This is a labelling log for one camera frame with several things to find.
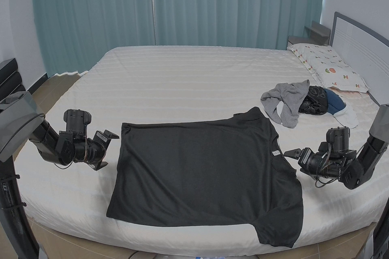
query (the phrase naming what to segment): white pillow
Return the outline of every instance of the white pillow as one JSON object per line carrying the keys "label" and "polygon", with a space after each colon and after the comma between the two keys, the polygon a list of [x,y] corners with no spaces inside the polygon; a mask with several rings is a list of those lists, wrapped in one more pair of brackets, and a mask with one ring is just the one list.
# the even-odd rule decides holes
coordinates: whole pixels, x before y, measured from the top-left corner
{"label": "white pillow", "polygon": [[299,58],[321,87],[361,93],[369,90],[363,78],[332,47],[298,43],[287,49]]}

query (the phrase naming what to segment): bed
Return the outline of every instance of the bed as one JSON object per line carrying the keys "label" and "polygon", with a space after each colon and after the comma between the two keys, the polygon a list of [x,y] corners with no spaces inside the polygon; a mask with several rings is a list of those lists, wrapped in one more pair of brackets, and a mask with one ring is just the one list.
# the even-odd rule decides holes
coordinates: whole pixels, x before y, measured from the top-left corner
{"label": "bed", "polygon": [[[339,47],[358,38],[352,31],[344,32],[342,23],[337,23],[338,33],[346,33],[346,41],[336,35],[336,31],[331,39]],[[348,57],[342,55],[345,62],[352,58],[351,52],[357,53],[352,46],[347,47]],[[355,66],[354,69],[364,75],[364,68]],[[122,122],[218,120],[246,112],[253,106],[265,113],[260,103],[263,92],[276,83],[306,79],[317,85],[290,51],[231,47],[118,47],[107,52],[81,77],[57,101],[46,119],[55,130],[63,130],[65,110],[89,111],[92,123],[88,126],[88,133],[91,136],[96,130],[104,129],[120,134]],[[369,78],[365,80],[372,85]],[[359,125],[351,130],[350,138],[350,147],[359,149],[368,137],[378,105],[368,94],[343,92],[342,96],[353,106],[359,119]],[[327,130],[339,126],[330,114],[301,114],[294,129],[273,124],[283,151],[305,146],[316,151]],[[66,234],[160,254],[242,256],[287,249],[261,245],[255,229],[249,224],[150,227],[107,218],[105,213],[115,185],[119,148],[120,140],[113,140],[105,157],[109,164],[97,172],[85,164],[60,170],[42,161],[35,146],[27,142],[15,162],[17,174],[22,176],[19,188],[23,201],[27,203],[26,213],[39,223]],[[371,180],[355,190],[348,190],[338,182],[316,189],[313,180],[299,172],[297,161],[288,161],[298,170],[304,202],[303,228],[294,247],[325,241],[379,219],[389,197],[387,153],[382,156]]]}

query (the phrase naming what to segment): pillow case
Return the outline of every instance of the pillow case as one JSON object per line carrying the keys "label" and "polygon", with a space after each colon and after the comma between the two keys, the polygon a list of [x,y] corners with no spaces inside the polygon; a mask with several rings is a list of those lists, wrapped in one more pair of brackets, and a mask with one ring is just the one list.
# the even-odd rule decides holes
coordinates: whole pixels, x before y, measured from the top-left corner
{"label": "pillow case", "polygon": [[331,46],[298,43],[287,49],[299,58],[321,87],[361,93],[369,90],[363,78]]}

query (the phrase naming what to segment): beige floor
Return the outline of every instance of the beige floor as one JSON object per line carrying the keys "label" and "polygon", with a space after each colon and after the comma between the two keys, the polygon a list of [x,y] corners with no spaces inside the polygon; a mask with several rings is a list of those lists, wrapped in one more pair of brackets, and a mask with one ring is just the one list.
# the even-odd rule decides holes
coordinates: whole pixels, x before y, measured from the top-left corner
{"label": "beige floor", "polygon": [[[33,97],[42,110],[47,112],[78,79],[78,74],[53,76],[33,94]],[[57,232],[37,223],[31,218],[29,218],[29,222],[36,239],[45,247],[49,259],[127,259],[134,253],[130,249],[109,246]],[[326,242],[274,254],[258,255],[258,258],[337,259],[343,257],[345,259],[352,259],[357,255],[364,242],[366,242],[367,235],[372,227],[373,224],[370,227],[342,235]],[[0,252],[1,259],[17,259],[17,255],[13,251],[1,226]]]}

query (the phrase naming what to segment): gray garment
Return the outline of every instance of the gray garment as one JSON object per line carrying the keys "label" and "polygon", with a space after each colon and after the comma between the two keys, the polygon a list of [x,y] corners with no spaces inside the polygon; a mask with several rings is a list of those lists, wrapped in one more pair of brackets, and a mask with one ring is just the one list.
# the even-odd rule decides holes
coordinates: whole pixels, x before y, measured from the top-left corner
{"label": "gray garment", "polygon": [[[309,80],[294,83],[278,83],[275,88],[266,91],[261,96],[261,102],[266,113],[276,123],[285,127],[295,127],[298,119],[298,109],[309,91]],[[277,114],[277,105],[284,102],[281,117]]]}

